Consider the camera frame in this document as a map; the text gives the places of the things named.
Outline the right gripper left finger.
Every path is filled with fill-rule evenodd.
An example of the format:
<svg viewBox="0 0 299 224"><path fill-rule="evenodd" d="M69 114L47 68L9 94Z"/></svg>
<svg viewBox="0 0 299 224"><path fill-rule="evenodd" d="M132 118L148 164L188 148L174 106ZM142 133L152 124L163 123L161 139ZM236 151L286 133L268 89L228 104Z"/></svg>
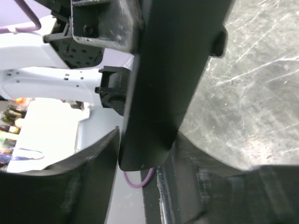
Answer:
<svg viewBox="0 0 299 224"><path fill-rule="evenodd" d="M43 170L1 172L1 223L103 224L119 143L116 127L89 147Z"/></svg>

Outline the black remote control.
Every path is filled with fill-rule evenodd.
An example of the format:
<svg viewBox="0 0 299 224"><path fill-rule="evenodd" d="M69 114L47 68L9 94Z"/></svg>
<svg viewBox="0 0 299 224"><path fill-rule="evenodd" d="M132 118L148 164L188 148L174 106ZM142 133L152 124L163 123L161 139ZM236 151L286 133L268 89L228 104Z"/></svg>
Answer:
<svg viewBox="0 0 299 224"><path fill-rule="evenodd" d="M119 153L123 171L165 162L206 63L221 56L232 0L144 0Z"/></svg>

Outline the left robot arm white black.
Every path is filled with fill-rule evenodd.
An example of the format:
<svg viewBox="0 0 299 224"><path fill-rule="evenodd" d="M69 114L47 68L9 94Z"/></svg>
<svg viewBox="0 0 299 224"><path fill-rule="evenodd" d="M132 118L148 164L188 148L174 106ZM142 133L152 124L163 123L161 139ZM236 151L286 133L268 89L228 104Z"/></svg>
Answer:
<svg viewBox="0 0 299 224"><path fill-rule="evenodd" d="M105 49L133 54L143 20L137 0L42 0L38 18L16 4L29 23L0 30L0 97L54 98L124 114L130 71L104 66Z"/></svg>

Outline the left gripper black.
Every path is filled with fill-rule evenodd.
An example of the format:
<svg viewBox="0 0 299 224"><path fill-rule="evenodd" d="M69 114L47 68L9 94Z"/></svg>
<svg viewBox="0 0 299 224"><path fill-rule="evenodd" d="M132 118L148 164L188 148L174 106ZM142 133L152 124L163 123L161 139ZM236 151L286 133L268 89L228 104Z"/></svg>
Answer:
<svg viewBox="0 0 299 224"><path fill-rule="evenodd" d="M144 27L138 0L45 0L55 26L45 41L73 40L78 44L130 54L139 49Z"/></svg>

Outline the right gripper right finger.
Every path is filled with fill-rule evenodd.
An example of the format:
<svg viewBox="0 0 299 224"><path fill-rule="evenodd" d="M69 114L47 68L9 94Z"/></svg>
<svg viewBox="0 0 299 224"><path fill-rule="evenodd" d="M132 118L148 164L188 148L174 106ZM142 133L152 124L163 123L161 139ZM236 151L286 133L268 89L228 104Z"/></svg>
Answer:
<svg viewBox="0 0 299 224"><path fill-rule="evenodd" d="M240 170L212 157L179 133L160 169L172 224L296 224L299 167Z"/></svg>

